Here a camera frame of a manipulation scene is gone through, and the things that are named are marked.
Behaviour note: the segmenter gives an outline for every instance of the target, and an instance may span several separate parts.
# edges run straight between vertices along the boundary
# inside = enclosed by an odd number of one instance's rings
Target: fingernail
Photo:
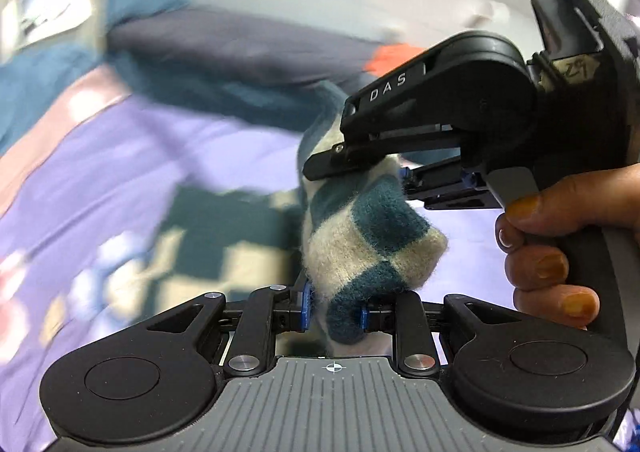
[[[540,207],[540,195],[534,194],[517,199],[507,206],[507,219],[524,220],[531,217]]]
[[[545,255],[536,264],[536,274],[540,279],[564,279],[567,274],[566,262],[562,255]]]
[[[588,293],[574,293],[562,301],[562,311],[569,317],[589,317],[596,309],[596,303]]]
[[[506,238],[504,230],[502,229],[500,229],[500,231],[498,232],[498,240],[500,241],[500,244],[505,248],[511,248],[513,246],[513,243],[509,242],[509,240]]]

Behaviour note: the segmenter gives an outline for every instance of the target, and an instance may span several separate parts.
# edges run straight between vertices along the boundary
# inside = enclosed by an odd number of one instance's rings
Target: gray ribbed plate
[[[50,452],[116,452],[68,439]],[[281,358],[225,387],[178,434],[127,452],[541,452],[487,435],[456,413],[432,380],[396,374],[386,358]],[[602,438],[555,452],[614,452]]]

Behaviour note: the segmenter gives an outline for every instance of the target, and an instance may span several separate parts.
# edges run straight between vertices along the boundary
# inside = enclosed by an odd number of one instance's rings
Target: checkered sock on bed
[[[326,109],[300,143],[300,171],[311,154],[343,141],[346,96],[329,83],[318,92]],[[387,335],[365,336],[359,328],[362,303],[420,287],[447,247],[445,236],[405,201],[398,171],[397,157],[387,156],[367,172],[313,182],[301,174],[303,264],[333,355],[385,352]]]

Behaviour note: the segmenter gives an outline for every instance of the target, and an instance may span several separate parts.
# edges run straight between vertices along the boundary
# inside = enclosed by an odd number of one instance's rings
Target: finger
[[[516,289],[513,304],[517,310],[558,322],[583,327],[597,317],[600,300],[593,289],[584,286],[556,285],[533,291]]]
[[[505,214],[500,214],[495,220],[495,240],[500,249],[509,254],[524,244],[524,234],[509,223]]]
[[[562,236],[586,225],[640,228],[640,164],[566,177],[514,201],[509,222],[537,235]]]
[[[569,261],[557,248],[531,245],[507,255],[504,271],[513,286],[530,291],[564,283]]]

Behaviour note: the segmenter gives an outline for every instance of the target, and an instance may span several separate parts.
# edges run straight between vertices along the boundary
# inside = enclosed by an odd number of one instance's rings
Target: orange object
[[[380,46],[373,58],[366,63],[364,70],[376,77],[382,77],[424,51],[424,48],[416,48],[409,44]]]

